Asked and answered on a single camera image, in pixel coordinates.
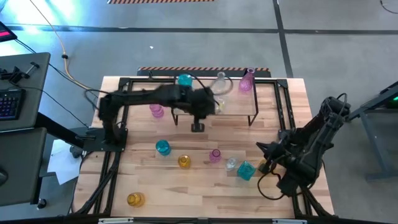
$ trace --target concrete floor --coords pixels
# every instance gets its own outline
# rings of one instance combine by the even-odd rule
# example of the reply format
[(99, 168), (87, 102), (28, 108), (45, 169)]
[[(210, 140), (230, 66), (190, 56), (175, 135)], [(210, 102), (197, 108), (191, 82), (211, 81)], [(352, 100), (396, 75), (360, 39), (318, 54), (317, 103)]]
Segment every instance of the concrete floor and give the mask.
[[(105, 0), (35, 2), (51, 22), (62, 26), (277, 28), (272, 0), (130, 5), (107, 5)], [(385, 2), (398, 11), (397, 3)], [(285, 29), (398, 29), (398, 15), (383, 10), (378, 0), (279, 0), (279, 4)], [(0, 21), (45, 24), (29, 2), (16, 0), (8, 2)], [(62, 70), (62, 51), (54, 33), (30, 27), (16, 34), (37, 52), (50, 52), (51, 63)], [(134, 75), (138, 67), (145, 66), (269, 67), (272, 77), (286, 77), (278, 34), (59, 34), (70, 56), (70, 72), (93, 88), (100, 87), (105, 75)], [(294, 77), (305, 79), (313, 114), (327, 96), (347, 92), (349, 103), (357, 108), (398, 79), (396, 35), (289, 34), (286, 39)], [(0, 44), (0, 55), (27, 53), (16, 42)], [(93, 110), (81, 97), (83, 92), (51, 68), (45, 91), (83, 122), (91, 123)], [(81, 126), (56, 105), (56, 110), (50, 110), (53, 106), (52, 100), (43, 96), (40, 112), (68, 128)], [(344, 218), (397, 223), (398, 179), (365, 181), (365, 174), (380, 168), (359, 120), (345, 124), (333, 142), (335, 147), (325, 154), (325, 164), (335, 213)], [(47, 208), (37, 211), (27, 204), (1, 207), (0, 220), (66, 214), (73, 182), (59, 186), (56, 178), (47, 177), (43, 185), (40, 195), (49, 201)]]

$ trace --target orange and black striped tape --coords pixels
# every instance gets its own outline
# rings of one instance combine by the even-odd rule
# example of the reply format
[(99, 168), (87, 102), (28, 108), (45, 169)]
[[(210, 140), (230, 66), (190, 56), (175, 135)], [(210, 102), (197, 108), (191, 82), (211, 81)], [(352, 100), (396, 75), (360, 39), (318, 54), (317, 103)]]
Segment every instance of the orange and black striped tape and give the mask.
[[(243, 71), (242, 67), (140, 67), (138, 70), (184, 70), (184, 71)], [(268, 68), (256, 68), (256, 71), (268, 72)]]
[(170, 2), (209, 2), (214, 0), (108, 0), (108, 4), (170, 3)]

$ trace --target purple glass bottle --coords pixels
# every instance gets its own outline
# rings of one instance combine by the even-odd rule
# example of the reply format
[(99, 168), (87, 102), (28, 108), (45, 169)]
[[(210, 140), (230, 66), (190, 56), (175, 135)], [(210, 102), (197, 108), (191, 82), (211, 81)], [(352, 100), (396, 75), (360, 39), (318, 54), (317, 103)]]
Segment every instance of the purple glass bottle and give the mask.
[(241, 91), (250, 91), (253, 88), (254, 72), (256, 72), (254, 68), (246, 70), (246, 74), (239, 82), (239, 89)]
[(211, 151), (209, 154), (209, 158), (210, 158), (210, 162), (212, 162), (212, 163), (219, 162), (221, 160), (220, 150), (215, 149), (215, 150)]
[(149, 105), (149, 109), (155, 118), (162, 118), (164, 115), (163, 107), (160, 105)]

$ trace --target wooden table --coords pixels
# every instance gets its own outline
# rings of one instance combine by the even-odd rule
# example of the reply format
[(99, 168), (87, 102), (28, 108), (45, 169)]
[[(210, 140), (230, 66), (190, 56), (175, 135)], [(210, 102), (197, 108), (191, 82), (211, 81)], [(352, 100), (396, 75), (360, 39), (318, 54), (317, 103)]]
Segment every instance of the wooden table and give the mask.
[[(104, 77), (101, 89), (116, 90), (119, 78)], [(302, 127), (312, 118), (304, 80), (293, 78), (288, 79), (288, 83), (295, 124)], [(135, 83), (134, 90), (155, 88), (156, 85)], [(112, 217), (293, 218), (291, 198), (271, 201), (260, 195), (257, 181), (261, 173), (257, 171), (250, 181), (245, 181), (237, 177), (236, 169), (227, 172), (224, 168), (229, 157), (257, 166), (263, 153), (255, 142), (277, 140), (279, 119), (272, 85), (257, 85), (257, 97), (259, 114), (251, 127), (245, 116), (209, 116), (202, 121), (206, 125), (204, 133), (191, 133), (191, 116), (181, 116), (175, 126), (169, 108), (165, 108), (162, 119), (155, 119), (147, 105), (130, 107), (129, 137), (119, 166)], [(92, 126), (101, 127), (96, 114)], [(167, 157), (155, 150), (155, 143), (160, 139), (168, 140), (172, 147)], [(213, 149), (219, 149), (223, 157), (217, 164), (209, 161), (209, 152)], [(183, 170), (177, 164), (177, 158), (182, 154), (191, 157), (189, 170)], [(98, 185), (103, 156), (103, 152), (94, 152), (82, 165), (75, 191), (75, 210)], [(283, 174), (284, 168), (278, 166), (276, 172)], [(276, 176), (268, 175), (261, 182), (262, 191), (278, 197), (277, 181)], [(101, 211), (107, 191), (104, 191)], [(127, 196), (133, 192), (145, 194), (143, 207), (134, 208), (127, 204)], [(323, 169), (312, 192), (326, 211), (333, 213)]]

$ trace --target keyboard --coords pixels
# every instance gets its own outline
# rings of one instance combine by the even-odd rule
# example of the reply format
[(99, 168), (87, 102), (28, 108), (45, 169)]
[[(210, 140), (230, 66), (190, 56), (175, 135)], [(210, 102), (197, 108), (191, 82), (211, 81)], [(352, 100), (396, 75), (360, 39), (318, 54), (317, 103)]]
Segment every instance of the keyboard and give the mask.
[(18, 119), (25, 90), (0, 90), (0, 121)]

